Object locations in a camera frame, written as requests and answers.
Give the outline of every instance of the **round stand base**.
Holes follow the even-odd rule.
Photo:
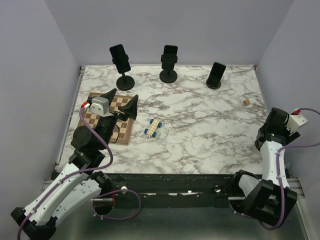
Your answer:
[[[131,76],[121,76],[116,81],[116,87],[122,91],[128,91],[135,86],[135,80]]]
[[[166,84],[174,83],[177,80],[177,78],[178,74],[175,70],[162,70],[160,72],[160,80]]]
[[[205,84],[206,84],[206,86],[207,86],[208,88],[213,89],[213,90],[217,90],[217,89],[219,89],[219,88],[221,87],[221,82],[219,82],[219,84],[218,84],[217,87],[214,87],[214,86],[209,85],[209,84],[208,84],[208,81],[205,82]]]

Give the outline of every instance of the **phone screen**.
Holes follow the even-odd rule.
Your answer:
[[[174,54],[177,55],[178,53],[178,46],[173,46],[173,45],[165,45],[163,54]]]
[[[120,74],[124,74],[131,70],[128,57],[122,44],[110,47],[110,53],[116,69]]]
[[[225,70],[226,70],[226,65],[219,62],[215,62],[213,64],[209,78],[206,83],[210,86],[217,88]]]

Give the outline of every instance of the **metal floor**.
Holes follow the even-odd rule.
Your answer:
[[[133,209],[116,209],[113,217]],[[58,226],[52,240],[307,240],[297,205],[281,228],[269,231],[256,220],[234,215],[227,208],[147,209],[127,221],[93,217],[92,202]]]

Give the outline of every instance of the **black phone stand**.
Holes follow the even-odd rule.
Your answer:
[[[115,58],[117,59],[117,61],[115,61],[115,59],[113,58],[112,62],[113,64],[115,64],[118,72],[122,74],[122,76],[119,77],[118,80],[116,81],[116,87],[119,90],[128,91],[135,86],[135,80],[131,76],[125,75],[125,72],[128,72],[128,70],[125,70],[125,68],[122,68],[122,63],[128,62],[129,57],[127,54],[125,54],[125,57],[123,58],[121,58],[119,55]]]
[[[218,86],[217,87],[214,87],[214,86],[211,86],[208,84],[208,80],[205,82],[206,86],[210,89],[213,89],[213,90],[217,90],[221,87],[221,81],[219,82]]]
[[[116,81],[116,87],[122,91],[128,91],[135,86],[135,80],[131,76],[122,73],[122,76]]]
[[[160,72],[160,80],[166,84],[171,84],[174,83],[177,78],[178,74],[174,70],[175,64],[178,61],[177,54],[165,54],[161,55],[161,62],[162,66],[161,68],[163,69]]]

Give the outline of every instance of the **phone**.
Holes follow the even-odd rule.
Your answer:
[[[177,55],[177,53],[178,53],[178,46],[174,46],[174,45],[165,45],[164,46],[163,54]]]
[[[113,63],[120,74],[124,74],[131,70],[129,58],[122,44],[110,47],[110,53]]]
[[[219,83],[221,81],[221,78],[226,70],[226,65],[220,63],[220,62],[215,62],[212,66],[210,75],[208,80],[206,81],[206,84],[217,88],[219,86]]]
[[[163,58],[161,59],[162,69],[173,70],[177,62],[178,46],[165,45],[163,50]]]

